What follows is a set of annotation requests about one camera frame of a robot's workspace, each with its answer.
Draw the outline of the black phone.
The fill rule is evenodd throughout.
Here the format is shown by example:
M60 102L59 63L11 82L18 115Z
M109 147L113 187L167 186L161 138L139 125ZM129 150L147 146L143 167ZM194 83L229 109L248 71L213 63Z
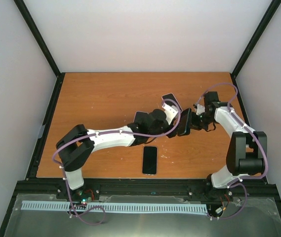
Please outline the black phone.
M156 175L158 164L158 148L145 146L143 149L142 173L145 175Z
M177 136L186 136L190 134L191 117L191 108L187 108L181 113L181 118L177 129Z

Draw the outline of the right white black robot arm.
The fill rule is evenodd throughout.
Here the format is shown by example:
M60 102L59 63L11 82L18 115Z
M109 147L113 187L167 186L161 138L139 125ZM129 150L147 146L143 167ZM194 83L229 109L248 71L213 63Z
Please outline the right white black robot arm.
M268 171L267 135L256 131L245 123L231 106L221 102L216 91L201 96L204 104L194 104L190 128L209 132L209 125L221 125L230 137L226 165L211 174L212 186L217 189L230 188L245 179L262 179Z

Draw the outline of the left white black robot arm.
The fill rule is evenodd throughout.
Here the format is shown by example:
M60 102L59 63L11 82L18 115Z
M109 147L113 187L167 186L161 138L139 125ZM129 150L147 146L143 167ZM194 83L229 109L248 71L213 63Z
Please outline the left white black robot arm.
M136 112L132 123L116 129L93 130L82 124L75 126L56 144L68 182L68 194L76 199L84 195L82 167L92 153L112 147L145 144L150 137L173 136L172 123L178 114L175 107L167 106L164 110L155 109L150 113Z

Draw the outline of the phone in pink case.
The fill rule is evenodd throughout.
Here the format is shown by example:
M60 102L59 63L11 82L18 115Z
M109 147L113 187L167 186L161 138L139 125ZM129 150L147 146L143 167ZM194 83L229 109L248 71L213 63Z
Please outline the phone in pink case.
M168 93L168 94L165 94L163 95L162 97L162 100L165 104L171 106L171 107L174 107L174 108L178 108L178 110L180 112L182 112L182 108L180 106L180 103L178 102L178 100L176 99L176 97L174 96L173 93Z

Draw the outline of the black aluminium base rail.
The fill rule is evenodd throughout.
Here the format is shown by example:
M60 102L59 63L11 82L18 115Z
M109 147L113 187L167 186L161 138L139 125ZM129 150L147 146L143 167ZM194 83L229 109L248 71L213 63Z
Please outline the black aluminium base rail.
M61 178L29 178L17 182L13 193L53 194L58 199L79 201L87 197L99 200L101 197L117 196L174 196L189 201L215 203L221 198L272 197L279 199L275 185L263 180L246 180L244 186L229 189L215 189L205 179L85 179L83 187L67 192Z

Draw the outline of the right black frame post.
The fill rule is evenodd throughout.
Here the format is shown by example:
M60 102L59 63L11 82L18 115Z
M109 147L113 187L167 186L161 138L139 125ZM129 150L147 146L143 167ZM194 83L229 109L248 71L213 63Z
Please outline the right black frame post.
M236 79L239 73L241 72L243 66L245 65L246 61L250 57L253 49L259 42L261 36L265 32L268 24L272 20L274 14L278 10L279 6L281 5L281 0L272 0L265 11L263 17L261 18L258 26L256 27L254 33L252 34L247 46L245 47L243 53L241 54L236 66L234 67L233 71L231 72L231 76L233 79Z

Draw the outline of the black frame post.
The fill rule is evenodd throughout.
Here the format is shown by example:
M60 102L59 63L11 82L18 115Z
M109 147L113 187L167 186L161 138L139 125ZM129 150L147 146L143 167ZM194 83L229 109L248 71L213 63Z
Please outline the black frame post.
M239 73L241 72L243 66L245 65L246 61L250 57L253 49L259 42L261 36L265 32L268 24L272 20L274 14L278 10L279 6L281 5L281 0L272 0L265 11L263 17L261 18L258 26L256 27L254 33L252 34L247 46L245 47L243 53L241 54L236 66L234 67L233 71L231 72L231 76L233 79L236 79Z
M30 32L32 33L37 45L39 46L41 52L43 53L47 63L49 64L50 68L52 69L54 75L57 78L60 78L63 76L63 73L59 70L50 50L47 47L47 44L42 37L30 11L28 10L25 2L23 0L14 0L13 1L19 10L21 16L23 17L27 27L29 28Z

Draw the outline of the left black frame post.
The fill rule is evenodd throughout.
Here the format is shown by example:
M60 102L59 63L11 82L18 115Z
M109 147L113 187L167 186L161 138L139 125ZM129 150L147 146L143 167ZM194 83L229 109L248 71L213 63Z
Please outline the left black frame post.
M54 75L57 78L60 78L63 76L63 73L59 70L50 50L47 47L47 44L42 37L30 11L28 10L25 2L23 0L14 0L13 1L19 10L21 16L23 17L27 27L29 28L30 32L32 33L37 45L39 46L41 52L43 53L47 63L49 64L50 68L52 69Z

